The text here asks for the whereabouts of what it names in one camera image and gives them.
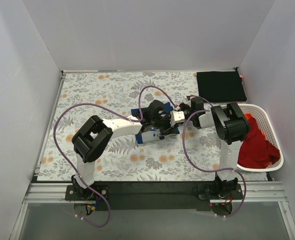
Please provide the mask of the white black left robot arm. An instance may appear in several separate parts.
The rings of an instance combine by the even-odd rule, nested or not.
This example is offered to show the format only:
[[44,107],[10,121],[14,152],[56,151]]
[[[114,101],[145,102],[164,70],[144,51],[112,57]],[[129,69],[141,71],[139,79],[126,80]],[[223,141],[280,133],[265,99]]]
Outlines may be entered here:
[[172,110],[170,103],[153,100],[148,107],[131,110],[129,118],[142,119],[141,122],[132,122],[123,118],[108,120],[101,119],[97,115],[91,116],[72,138],[77,157],[77,170],[80,173],[72,176],[73,188],[77,195],[83,200],[89,200],[93,196],[94,164],[110,140],[134,135],[135,143],[146,144],[178,135],[178,126],[171,125]]

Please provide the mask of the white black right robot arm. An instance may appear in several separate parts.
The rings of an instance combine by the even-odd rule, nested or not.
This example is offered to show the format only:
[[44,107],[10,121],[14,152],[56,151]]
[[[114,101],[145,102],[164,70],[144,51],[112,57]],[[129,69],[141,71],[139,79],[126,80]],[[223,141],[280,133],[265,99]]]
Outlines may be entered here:
[[[187,99],[188,102],[182,102],[175,108],[185,117],[182,131],[183,152],[188,162],[197,170],[203,173],[215,173],[213,183],[204,190],[204,193],[225,199],[237,190],[237,176],[242,176],[237,170],[237,165],[241,146],[250,132],[250,124],[236,102],[228,103],[225,107],[211,105],[211,108],[207,110],[204,108],[205,98],[189,96]],[[201,169],[190,159],[185,144],[185,133],[189,121],[198,129],[215,127],[220,139],[219,169]]]

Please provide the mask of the blue t shirt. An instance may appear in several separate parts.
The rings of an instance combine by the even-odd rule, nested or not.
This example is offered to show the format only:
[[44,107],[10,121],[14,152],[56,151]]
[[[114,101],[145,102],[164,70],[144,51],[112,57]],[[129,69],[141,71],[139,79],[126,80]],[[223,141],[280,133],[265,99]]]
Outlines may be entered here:
[[[163,103],[159,100],[153,100],[148,107],[144,107],[141,109],[143,119],[168,117],[170,119],[170,123],[171,123],[170,112],[172,112],[173,110],[174,109],[169,102]],[[145,143],[150,143],[155,141],[161,141],[170,136],[178,135],[180,133],[178,129],[178,125],[175,124],[173,126],[175,127],[175,134],[170,134],[170,135],[161,135],[160,133],[153,133],[152,131],[141,133],[141,130],[140,130],[139,133],[135,135],[136,142],[138,144],[145,144]]]

